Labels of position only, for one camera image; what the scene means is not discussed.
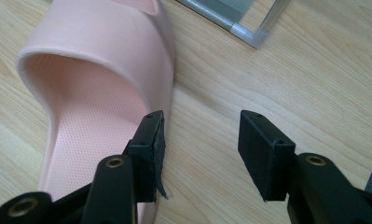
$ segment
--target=wooden surface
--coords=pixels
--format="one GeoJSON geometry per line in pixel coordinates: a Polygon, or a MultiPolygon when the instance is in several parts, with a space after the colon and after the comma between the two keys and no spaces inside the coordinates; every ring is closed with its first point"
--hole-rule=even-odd
{"type": "MultiPolygon", "coordinates": [[[[35,190],[48,121],[14,58],[49,0],[0,0],[0,204],[35,190]]],[[[255,50],[164,0],[176,68],[156,223],[289,223],[263,203],[237,152],[242,109],[265,115],[296,153],[334,161],[363,189],[372,170],[372,0],[291,0],[255,50]]],[[[255,28],[272,1],[256,0],[255,28]]]]}

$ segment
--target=tabletop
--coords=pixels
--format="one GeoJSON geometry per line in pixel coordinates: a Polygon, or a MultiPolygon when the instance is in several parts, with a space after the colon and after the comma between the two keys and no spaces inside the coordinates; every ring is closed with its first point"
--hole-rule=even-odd
{"type": "MultiPolygon", "coordinates": [[[[238,153],[240,113],[263,114],[296,153],[331,159],[364,189],[372,170],[372,0],[291,0],[261,49],[176,1],[172,108],[155,223],[289,223],[264,203],[238,153]]],[[[241,23],[255,29],[273,1],[241,23]]],[[[36,190],[48,118],[14,59],[49,0],[0,1],[0,205],[36,190]]]]}

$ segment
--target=wooden table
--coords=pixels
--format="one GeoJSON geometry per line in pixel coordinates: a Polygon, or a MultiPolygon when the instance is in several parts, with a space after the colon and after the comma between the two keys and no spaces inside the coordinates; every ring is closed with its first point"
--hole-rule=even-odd
{"type": "MultiPolygon", "coordinates": [[[[256,0],[255,28],[272,0],[256,0]]],[[[48,119],[14,58],[49,0],[0,0],[0,204],[35,190],[48,119]]],[[[240,112],[265,115],[296,153],[334,161],[363,189],[372,170],[372,0],[292,0],[253,49],[175,1],[163,0],[176,68],[156,223],[289,223],[264,203],[237,151],[240,112]]]]}

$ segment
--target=pink slipper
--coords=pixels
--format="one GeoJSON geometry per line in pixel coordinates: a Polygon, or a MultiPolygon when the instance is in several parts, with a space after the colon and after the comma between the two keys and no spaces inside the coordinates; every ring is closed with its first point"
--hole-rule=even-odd
{"type": "MultiPolygon", "coordinates": [[[[87,185],[147,113],[169,114],[170,23],[159,0],[54,0],[17,68],[49,116],[39,189],[55,201],[87,185]]],[[[154,205],[139,204],[139,221],[154,205]]]]}

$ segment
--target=light wood grain surface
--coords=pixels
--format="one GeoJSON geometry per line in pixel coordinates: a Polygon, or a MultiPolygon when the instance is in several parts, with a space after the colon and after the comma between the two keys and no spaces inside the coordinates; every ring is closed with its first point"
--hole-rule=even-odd
{"type": "MultiPolygon", "coordinates": [[[[0,204],[36,189],[48,119],[14,59],[49,0],[0,0],[0,204]]],[[[255,50],[187,7],[163,0],[175,77],[156,223],[289,223],[263,203],[237,152],[242,109],[265,115],[296,152],[334,161],[363,189],[372,170],[372,0],[291,0],[255,50]]],[[[255,28],[272,1],[242,20],[255,28]]]]}

